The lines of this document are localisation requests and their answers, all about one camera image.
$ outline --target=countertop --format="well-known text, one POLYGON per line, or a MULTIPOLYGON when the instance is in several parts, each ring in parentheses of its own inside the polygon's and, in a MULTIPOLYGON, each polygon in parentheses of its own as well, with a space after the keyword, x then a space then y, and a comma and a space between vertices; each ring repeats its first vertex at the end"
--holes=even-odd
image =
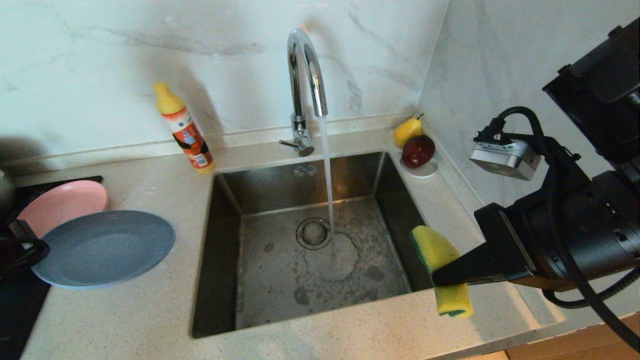
MULTIPOLYGON (((331 156, 388 151, 384 134, 330 136, 331 156)), ((319 160, 315 143, 307 158, 277 143, 217 150, 216 172, 319 160)), ((433 290, 424 290, 195 340, 189 332, 214 175, 190 166, 174 155, 17 179, 24 186, 102 175, 110 209, 159 215, 177 237, 169 255, 134 280, 99 290, 52 287, 23 359, 425 359, 559 321, 542 322, 548 308, 538 311, 512 284, 498 283, 470 287, 476 313, 467 319, 438 316, 433 290)), ((447 166, 440 158, 434 176, 403 179, 427 224, 464 253, 484 240, 443 176, 447 166)))

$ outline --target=cable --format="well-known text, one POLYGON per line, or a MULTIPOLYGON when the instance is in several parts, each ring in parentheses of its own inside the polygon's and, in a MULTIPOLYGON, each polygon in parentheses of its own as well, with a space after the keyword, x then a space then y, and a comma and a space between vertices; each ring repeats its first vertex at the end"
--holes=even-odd
POLYGON ((555 154, 552 156, 544 142, 544 132, 536 114, 529 108, 515 106, 504 110, 498 117, 504 118, 511 114, 525 115, 531 124, 534 138, 540 148, 540 152, 549 164, 550 181, 547 193, 547 216, 551 227, 554 246, 566 268, 569 278, 574 281, 584 300, 593 308, 593 311, 613 330, 624 342, 629 344, 636 352, 640 353, 640 337, 629 329, 599 298, 589 281, 584 277, 580 267, 575 262, 569 248, 563 241, 558 224, 559 204, 557 203, 558 173, 555 154))
MULTIPOLYGON (((627 275, 625 275, 622 279, 616 281, 615 284, 598 293, 598 298, 602 301, 607 300, 608 298, 627 288, 627 286, 633 284, 633 282, 638 280, 638 278, 640 278, 640 268, 635 268, 631 270, 627 275)), ((587 301, 584 299, 573 301, 561 300, 556 297, 556 293, 553 290, 542 290, 542 294, 545 296, 545 298, 547 298, 547 300, 565 309, 582 309, 583 307, 589 306, 589 303, 587 303, 587 301)))

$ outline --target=apple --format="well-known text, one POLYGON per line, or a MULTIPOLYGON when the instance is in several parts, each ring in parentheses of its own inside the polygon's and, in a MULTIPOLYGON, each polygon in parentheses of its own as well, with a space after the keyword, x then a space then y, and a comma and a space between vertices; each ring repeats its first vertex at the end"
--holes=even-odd
POLYGON ((414 136, 407 140, 402 149, 402 161, 409 168, 426 164, 436 152, 436 144, 426 135, 414 136))

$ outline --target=chrome faucet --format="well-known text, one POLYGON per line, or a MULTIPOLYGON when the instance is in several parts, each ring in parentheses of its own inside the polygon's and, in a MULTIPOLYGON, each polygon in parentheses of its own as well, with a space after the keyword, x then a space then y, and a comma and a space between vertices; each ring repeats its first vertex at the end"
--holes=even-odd
POLYGON ((291 96, 293 97, 293 114, 291 114, 293 141, 285 142, 280 140, 280 143, 294 147, 300 156, 308 156, 313 153, 314 144, 311 142, 311 136, 307 129, 307 115, 302 110, 298 56, 301 56, 304 60, 303 62, 307 65, 307 77, 309 78, 316 116, 325 116, 327 110, 324 83, 316 50, 314 50, 311 39, 304 31, 294 29, 289 34, 289 41, 287 42, 287 63, 289 64, 289 79, 291 80, 291 96))

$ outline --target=kitchen sink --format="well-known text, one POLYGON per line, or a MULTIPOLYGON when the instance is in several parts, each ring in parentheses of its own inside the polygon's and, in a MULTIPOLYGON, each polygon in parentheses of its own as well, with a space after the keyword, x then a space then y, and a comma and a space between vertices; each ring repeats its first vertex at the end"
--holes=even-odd
POLYGON ((216 175, 194 338, 432 287, 409 238, 424 221, 389 155, 333 158, 331 171, 330 233, 318 225, 328 221, 322 161, 216 175))

